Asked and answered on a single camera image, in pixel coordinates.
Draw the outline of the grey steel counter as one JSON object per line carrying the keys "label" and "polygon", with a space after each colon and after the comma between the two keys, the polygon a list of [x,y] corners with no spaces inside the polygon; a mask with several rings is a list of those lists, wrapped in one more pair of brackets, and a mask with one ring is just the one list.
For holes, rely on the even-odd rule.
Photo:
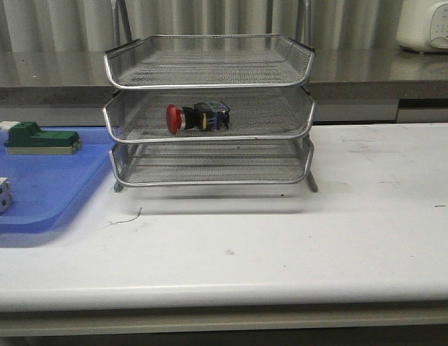
{"label": "grey steel counter", "polygon": [[[319,125],[448,123],[448,54],[317,50],[309,91]],[[101,52],[0,52],[0,122],[102,126],[112,96]]]}

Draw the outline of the white kitchen appliance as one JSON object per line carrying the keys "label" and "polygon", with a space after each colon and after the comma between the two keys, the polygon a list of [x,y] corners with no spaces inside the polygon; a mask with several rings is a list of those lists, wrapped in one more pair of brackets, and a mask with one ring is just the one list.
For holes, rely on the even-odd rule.
{"label": "white kitchen appliance", "polygon": [[419,53],[448,53],[448,1],[403,1],[396,42]]}

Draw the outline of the blue plastic tray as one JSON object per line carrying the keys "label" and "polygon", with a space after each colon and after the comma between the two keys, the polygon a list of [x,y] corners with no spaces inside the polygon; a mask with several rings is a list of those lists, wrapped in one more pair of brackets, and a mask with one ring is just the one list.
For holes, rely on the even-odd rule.
{"label": "blue plastic tray", "polygon": [[78,213],[110,173],[113,141],[104,128],[74,129],[82,148],[72,155],[9,155],[0,131],[0,177],[10,181],[12,205],[0,215],[0,234],[35,234]]}

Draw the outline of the silver mesh tray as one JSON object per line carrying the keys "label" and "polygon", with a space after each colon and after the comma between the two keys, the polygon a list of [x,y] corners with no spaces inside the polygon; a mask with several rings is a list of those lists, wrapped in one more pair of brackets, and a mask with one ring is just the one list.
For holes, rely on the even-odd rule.
{"label": "silver mesh tray", "polygon": [[[168,105],[192,107],[206,101],[222,101],[230,108],[228,127],[168,131]],[[309,133],[315,101],[300,86],[130,90],[117,94],[102,113],[112,139],[124,144],[293,139]]]}
{"label": "silver mesh tray", "polygon": [[118,89],[220,89],[305,84],[313,48],[289,37],[264,35],[154,35],[105,53]]}
{"label": "silver mesh tray", "polygon": [[311,179],[309,138],[116,144],[109,153],[118,185],[286,185]]}

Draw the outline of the green terminal block component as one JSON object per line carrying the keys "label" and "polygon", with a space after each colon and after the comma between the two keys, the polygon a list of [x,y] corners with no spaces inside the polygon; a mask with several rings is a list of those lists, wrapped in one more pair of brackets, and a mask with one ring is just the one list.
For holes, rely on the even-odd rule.
{"label": "green terminal block component", "polygon": [[36,122],[3,121],[0,129],[8,134],[4,147],[16,155],[71,155],[82,147],[76,131],[43,130]]}

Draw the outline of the red emergency stop button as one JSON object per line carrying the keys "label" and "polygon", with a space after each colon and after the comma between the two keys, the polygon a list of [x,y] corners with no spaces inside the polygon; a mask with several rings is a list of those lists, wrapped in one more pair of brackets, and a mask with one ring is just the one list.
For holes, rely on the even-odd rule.
{"label": "red emergency stop button", "polygon": [[168,105],[166,123],[168,131],[175,135],[179,130],[200,131],[229,128],[230,108],[222,101],[198,102],[193,107],[179,108]]}

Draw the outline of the white grey cube connector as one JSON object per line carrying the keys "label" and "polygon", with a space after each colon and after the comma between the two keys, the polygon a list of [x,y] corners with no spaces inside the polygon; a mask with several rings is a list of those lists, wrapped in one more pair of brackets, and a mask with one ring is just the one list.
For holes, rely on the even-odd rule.
{"label": "white grey cube connector", "polygon": [[12,204],[10,182],[6,177],[0,177],[0,215]]}

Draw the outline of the silver metal rack frame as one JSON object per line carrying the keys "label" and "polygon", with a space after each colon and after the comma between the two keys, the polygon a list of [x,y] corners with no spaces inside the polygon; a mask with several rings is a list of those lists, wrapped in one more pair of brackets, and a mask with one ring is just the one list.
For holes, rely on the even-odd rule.
{"label": "silver metal rack frame", "polygon": [[[128,21],[128,11],[127,11],[125,2],[124,1],[114,1],[112,3],[112,11],[113,11],[113,22],[114,22],[114,26],[115,26],[115,32],[114,32],[115,47],[114,48],[117,48],[119,46],[125,45],[126,43],[133,42],[135,39],[133,39],[132,34],[131,34],[131,28],[130,28],[130,24],[129,24],[129,21]],[[272,86],[272,87],[301,87],[309,95],[309,93],[306,91],[306,89],[304,87],[305,84],[299,85],[299,86]],[[115,93],[115,96],[117,94],[119,94],[120,92],[122,92],[122,91],[134,90],[134,89],[118,89],[118,88],[116,88],[116,89],[117,89],[117,91]],[[147,90],[171,90],[171,89],[147,89]],[[310,139],[309,133],[306,136],[302,137],[302,138],[309,138]],[[256,140],[256,141],[267,141],[267,139]],[[314,179],[313,175],[312,175],[311,179],[303,179],[303,180],[307,182],[307,184],[309,185],[309,188],[311,189],[311,191],[316,191],[317,190],[317,185],[316,185],[316,182],[315,182],[315,179]],[[115,186],[117,188],[125,187],[125,186],[122,186],[122,185],[118,185],[117,182],[115,183]]]}

